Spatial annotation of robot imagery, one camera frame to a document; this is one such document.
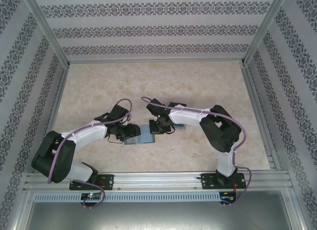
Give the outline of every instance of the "white robotic arm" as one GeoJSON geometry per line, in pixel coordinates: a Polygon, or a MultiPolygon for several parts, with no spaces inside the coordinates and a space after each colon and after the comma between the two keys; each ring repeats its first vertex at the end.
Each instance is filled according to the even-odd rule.
{"type": "MultiPolygon", "coordinates": [[[[153,99],[151,103],[162,105],[157,99],[153,99]]],[[[150,120],[151,134],[171,134],[171,128],[174,129],[173,124],[201,127],[210,144],[218,150],[218,174],[224,179],[232,176],[236,171],[232,156],[241,128],[228,119],[203,113],[207,111],[231,117],[225,109],[216,105],[212,109],[190,108],[189,111],[186,110],[185,104],[170,103],[168,106],[172,108],[164,109],[151,104],[147,105],[147,109],[157,117],[156,120],[150,120]]]]}
{"type": "Polygon", "coordinates": [[[130,116],[127,116],[121,122],[103,125],[103,123],[120,119],[125,115],[128,115],[128,110],[115,105],[110,113],[105,113],[86,125],[91,125],[91,127],[86,128],[84,126],[64,133],[49,132],[32,160],[32,167],[49,177],[55,152],[66,138],[67,140],[64,141],[53,167],[52,181],[59,183],[64,179],[69,179],[94,184],[97,180],[98,171],[86,163],[73,163],[74,153],[87,144],[109,137],[111,134],[115,135],[121,142],[139,136],[141,134],[139,126],[131,123],[127,124],[130,116]]]}

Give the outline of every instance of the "patterned wallpaper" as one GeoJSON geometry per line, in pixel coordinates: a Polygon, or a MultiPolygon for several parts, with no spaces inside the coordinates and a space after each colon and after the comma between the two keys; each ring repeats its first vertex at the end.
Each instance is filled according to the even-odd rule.
{"type": "Polygon", "coordinates": [[[0,9],[0,230],[48,128],[63,67],[24,0],[0,9]]]}
{"type": "Polygon", "coordinates": [[[317,0],[285,0],[249,64],[281,166],[317,229],[317,0]]]}
{"type": "Polygon", "coordinates": [[[70,61],[243,58],[273,0],[37,0],[70,61]]]}

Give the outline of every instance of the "metal plate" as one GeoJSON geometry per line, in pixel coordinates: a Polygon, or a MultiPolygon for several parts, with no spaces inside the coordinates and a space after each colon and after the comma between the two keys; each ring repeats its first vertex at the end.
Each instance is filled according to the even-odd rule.
{"type": "MultiPolygon", "coordinates": [[[[100,186],[104,190],[112,190],[113,187],[113,175],[112,174],[99,174],[96,185],[100,186]]],[[[86,184],[80,184],[75,181],[71,181],[69,184],[70,190],[99,190],[96,187],[92,187],[86,184]]]]}
{"type": "Polygon", "coordinates": [[[218,202],[34,203],[27,230],[290,230],[279,192],[247,192],[239,204],[218,202]]]}
{"type": "MultiPolygon", "coordinates": [[[[201,180],[203,189],[224,189],[224,187],[218,183],[216,173],[203,173],[201,174],[201,180]]],[[[226,189],[233,189],[233,183],[236,183],[237,189],[245,189],[246,180],[244,178],[244,174],[236,173],[232,185],[228,185],[226,189]]]]}

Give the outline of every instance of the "beige floor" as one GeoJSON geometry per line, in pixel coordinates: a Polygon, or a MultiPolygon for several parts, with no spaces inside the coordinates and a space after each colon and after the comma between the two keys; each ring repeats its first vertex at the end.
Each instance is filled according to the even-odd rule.
{"type": "MultiPolygon", "coordinates": [[[[162,103],[186,103],[193,108],[222,105],[246,128],[248,137],[237,151],[237,164],[269,169],[263,143],[237,61],[73,64],[58,110],[55,131],[74,130],[110,112],[121,98],[133,102],[132,123],[152,118],[141,96],[162,103]]],[[[121,103],[129,108],[128,103],[121,103]]],[[[100,172],[212,171],[217,151],[200,128],[187,126],[172,135],[157,135],[142,145],[97,140],[75,153],[100,172]]]]}

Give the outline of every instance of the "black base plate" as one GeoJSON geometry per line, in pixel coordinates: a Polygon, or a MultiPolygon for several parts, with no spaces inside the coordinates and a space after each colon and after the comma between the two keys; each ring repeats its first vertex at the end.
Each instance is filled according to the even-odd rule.
{"type": "MultiPolygon", "coordinates": [[[[102,187],[104,190],[112,190],[113,187],[113,178],[112,174],[99,174],[97,177],[96,185],[102,187]]],[[[75,181],[71,181],[69,184],[70,190],[99,190],[96,187],[92,187],[87,184],[80,184],[75,181]]]]}
{"type": "Polygon", "coordinates": [[[203,189],[234,189],[234,183],[236,183],[237,189],[246,188],[246,182],[243,173],[236,173],[232,179],[232,182],[227,186],[223,186],[218,182],[216,173],[201,174],[201,180],[203,189]]]}

